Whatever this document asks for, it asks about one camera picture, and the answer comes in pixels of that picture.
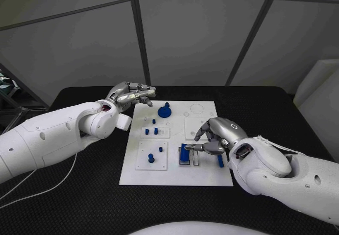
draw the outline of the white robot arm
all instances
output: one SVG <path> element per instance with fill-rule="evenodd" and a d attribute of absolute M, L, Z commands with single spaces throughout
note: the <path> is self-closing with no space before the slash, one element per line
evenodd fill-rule
<path fill-rule="evenodd" d="M 306 156 L 261 136 L 248 138 L 242 128 L 221 117 L 203 124 L 196 141 L 205 132 L 209 142 L 185 148 L 213 155 L 229 149 L 228 167 L 242 189 L 339 225 L 339 164 Z M 284 155 L 277 148 L 294 154 Z"/>
<path fill-rule="evenodd" d="M 127 131 L 131 118 L 121 112 L 131 103 L 151 106 L 147 96 L 156 96 L 154 87 L 123 82 L 105 99 L 42 114 L 0 135 L 0 183 L 63 161 L 105 139 L 115 127 Z"/>

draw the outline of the silver robot hand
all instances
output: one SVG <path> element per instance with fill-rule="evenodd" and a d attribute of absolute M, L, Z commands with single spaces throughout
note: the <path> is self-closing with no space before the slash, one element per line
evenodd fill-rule
<path fill-rule="evenodd" d="M 112 87 L 105 99 L 115 104 L 118 111 L 123 112 L 131 104 L 143 103 L 151 107 L 149 97 L 156 97 L 154 87 L 133 82 L 121 82 Z"/>
<path fill-rule="evenodd" d="M 186 150 L 205 151 L 208 154 L 219 155 L 225 152 L 225 148 L 232 149 L 238 141 L 248 137 L 237 123 L 221 117 L 211 118 L 202 125 L 195 141 L 199 141 L 205 133 L 208 143 L 187 144 Z"/>

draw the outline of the white cable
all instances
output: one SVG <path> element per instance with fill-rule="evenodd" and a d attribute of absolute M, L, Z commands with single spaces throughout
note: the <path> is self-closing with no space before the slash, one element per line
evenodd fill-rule
<path fill-rule="evenodd" d="M 262 138 L 262 136 L 257 136 L 257 137 L 254 137 L 254 138 L 258 139 L 260 141 L 264 141 L 265 143 L 270 143 L 270 144 L 271 144 L 273 146 L 275 146 L 277 148 L 280 148 L 280 149 L 283 149 L 283 150 L 286 150 L 286 151 L 294 152 L 294 153 L 297 153 L 297 154 L 306 156 L 304 153 L 301 153 L 301 152 L 299 152 L 299 151 L 294 151 L 294 150 L 291 150 L 291 149 L 283 147 L 281 145 L 273 143 L 271 141 L 268 141 L 268 139 Z"/>
<path fill-rule="evenodd" d="M 72 162 L 72 167 L 74 167 L 74 164 L 75 164 L 75 161 L 76 161 L 76 155 L 78 155 L 78 154 L 75 154 L 75 158 L 74 158 L 74 162 Z M 71 167 L 69 172 L 68 172 L 65 178 L 62 179 L 62 181 L 61 181 L 49 190 L 46 190 L 46 191 L 43 191 L 43 192 L 40 192 L 40 193 L 37 193 L 37 194 L 33 194 L 33 195 L 30 195 L 30 196 L 22 198 L 22 199 L 17 199 L 16 201 L 13 201 L 13 202 L 10 202 L 9 204 L 6 204 L 4 206 L 1 206 L 0 209 L 3 209 L 3 208 L 4 208 L 6 206 L 9 206 L 10 204 L 13 204 L 13 203 L 16 203 L 16 202 L 19 202 L 19 201 L 22 201 L 22 200 L 24 200 L 24 199 L 27 199 L 27 198 L 32 198 L 32 197 L 35 197 L 35 196 L 39 196 L 39 195 L 42 195 L 43 193 L 46 193 L 46 192 L 49 192 L 50 190 L 53 190 L 53 189 L 62 184 L 62 182 L 65 181 L 65 179 L 68 178 L 68 176 L 69 176 L 69 174 L 71 174 L 71 172 L 72 172 L 72 167 Z"/>
<path fill-rule="evenodd" d="M 13 192 L 13 190 L 19 187 L 19 185 L 27 180 L 27 178 L 33 175 L 33 173 L 36 172 L 36 170 L 33 170 L 33 172 L 30 173 L 30 175 L 22 180 L 22 182 L 16 185 L 16 187 L 9 191 L 9 193 L 0 198 L 0 200 Z"/>

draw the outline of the black table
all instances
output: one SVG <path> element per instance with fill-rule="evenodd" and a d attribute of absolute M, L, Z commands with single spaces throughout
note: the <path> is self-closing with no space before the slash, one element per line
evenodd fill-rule
<path fill-rule="evenodd" d="M 111 87 L 61 91 L 50 110 L 105 98 Z M 219 117 L 235 121 L 248 136 L 332 161 L 329 152 L 278 87 L 157 87 L 154 100 L 212 100 Z M 134 107 L 124 114 L 133 116 Z M 268 234 L 337 234 L 332 224 L 296 212 L 275 199 L 234 187 L 120 186 L 128 132 L 111 136 L 79 154 L 72 173 L 49 193 L 0 210 L 0 234 L 128 234 L 173 221 L 211 221 Z M 62 180 L 74 157 L 40 169 L 3 200 L 37 193 Z M 4 193 L 27 174 L 1 184 Z"/>

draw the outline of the black tablecloth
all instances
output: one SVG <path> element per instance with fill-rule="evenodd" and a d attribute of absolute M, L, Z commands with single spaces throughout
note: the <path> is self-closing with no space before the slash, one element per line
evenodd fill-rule
<path fill-rule="evenodd" d="M 111 87 L 66 88 L 50 110 L 105 98 Z M 330 160 L 323 144 L 278 87 L 157 87 L 154 100 L 211 100 L 219 117 L 309 156 Z M 133 116 L 134 107 L 125 112 Z M 299 213 L 275 199 L 252 196 L 234 187 L 120 186 L 128 132 L 111 136 L 78 154 L 72 173 L 49 193 L 0 210 L 0 234 L 124 235 L 173 221 L 211 221 L 252 228 L 268 234 L 336 234 L 333 225 Z M 40 169 L 1 201 L 56 185 L 74 157 Z M 0 185 L 4 193 L 27 176 Z"/>

